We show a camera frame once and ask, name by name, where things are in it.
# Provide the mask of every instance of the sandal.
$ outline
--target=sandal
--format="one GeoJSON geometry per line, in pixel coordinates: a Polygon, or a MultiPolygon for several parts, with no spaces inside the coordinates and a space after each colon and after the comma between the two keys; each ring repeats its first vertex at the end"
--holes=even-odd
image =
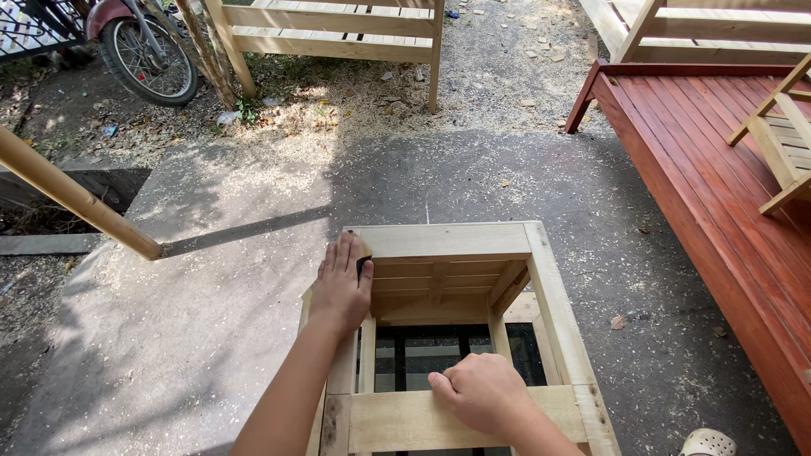
{"type": "Polygon", "coordinates": [[[738,445],[731,438],[714,429],[692,431],[679,456],[735,456],[738,445]]]}

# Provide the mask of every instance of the dry leaf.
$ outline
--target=dry leaf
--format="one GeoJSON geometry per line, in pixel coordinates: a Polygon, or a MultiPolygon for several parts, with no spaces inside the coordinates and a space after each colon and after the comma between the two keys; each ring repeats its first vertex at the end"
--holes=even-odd
{"type": "Polygon", "coordinates": [[[624,327],[625,327],[625,317],[624,316],[618,315],[618,316],[615,316],[614,318],[611,318],[611,329],[614,329],[615,331],[617,331],[619,329],[623,329],[624,327]]]}

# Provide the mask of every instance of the fender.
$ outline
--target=fender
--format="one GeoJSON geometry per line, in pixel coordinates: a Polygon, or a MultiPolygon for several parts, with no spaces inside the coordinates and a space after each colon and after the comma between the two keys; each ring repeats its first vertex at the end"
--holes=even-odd
{"type": "Polygon", "coordinates": [[[117,17],[133,17],[132,11],[120,0],[101,0],[88,15],[85,35],[88,41],[98,38],[101,29],[111,20],[117,17]]]}

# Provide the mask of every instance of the motorcycle tire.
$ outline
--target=motorcycle tire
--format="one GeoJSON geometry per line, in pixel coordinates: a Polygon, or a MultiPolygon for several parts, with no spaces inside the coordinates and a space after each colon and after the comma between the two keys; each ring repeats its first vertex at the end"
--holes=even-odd
{"type": "Polygon", "coordinates": [[[189,101],[193,100],[195,94],[197,93],[197,69],[195,68],[194,64],[191,60],[183,53],[180,49],[180,46],[171,38],[171,36],[166,33],[166,30],[161,27],[160,25],[156,24],[153,18],[146,18],[147,22],[150,23],[155,28],[159,28],[160,32],[165,34],[165,38],[169,39],[169,43],[172,46],[175,46],[177,49],[176,51],[179,52],[182,57],[185,59],[186,64],[189,69],[188,74],[188,84],[184,87],[184,90],[179,94],[174,94],[172,96],[166,96],[148,88],[145,88],[138,80],[135,78],[132,73],[127,69],[127,66],[122,61],[118,50],[116,49],[115,45],[115,36],[114,34],[118,30],[118,25],[125,22],[125,21],[134,21],[135,18],[116,18],[110,20],[99,34],[99,54],[101,54],[101,58],[104,59],[104,63],[109,69],[110,73],[113,77],[126,88],[131,93],[134,93],[136,96],[153,103],[155,105],[166,106],[170,108],[177,108],[180,106],[185,106],[189,103],[189,101]]]}

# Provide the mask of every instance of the forearm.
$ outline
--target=forearm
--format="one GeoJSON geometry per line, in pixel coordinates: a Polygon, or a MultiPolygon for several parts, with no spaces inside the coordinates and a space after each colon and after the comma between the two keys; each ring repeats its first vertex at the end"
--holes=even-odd
{"type": "Polygon", "coordinates": [[[340,335],[311,320],[239,433],[231,455],[295,456],[307,450],[315,409],[340,335]]]}
{"type": "Polygon", "coordinates": [[[507,439],[521,456],[583,456],[555,423],[537,407],[515,420],[514,432],[507,439]]]}

